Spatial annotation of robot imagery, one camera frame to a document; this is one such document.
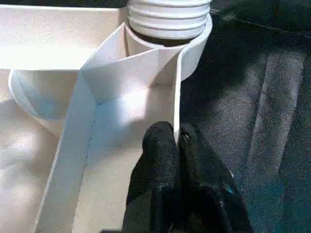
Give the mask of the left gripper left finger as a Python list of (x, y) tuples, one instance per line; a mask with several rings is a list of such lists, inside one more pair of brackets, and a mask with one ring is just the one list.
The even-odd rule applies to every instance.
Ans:
[(130, 177), (122, 232), (167, 233), (180, 216), (180, 164), (173, 128), (152, 124)]

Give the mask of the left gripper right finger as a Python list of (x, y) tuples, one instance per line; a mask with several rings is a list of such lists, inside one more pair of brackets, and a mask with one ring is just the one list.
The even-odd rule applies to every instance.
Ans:
[(233, 175), (193, 125), (180, 127), (179, 152), (188, 233), (251, 233)]

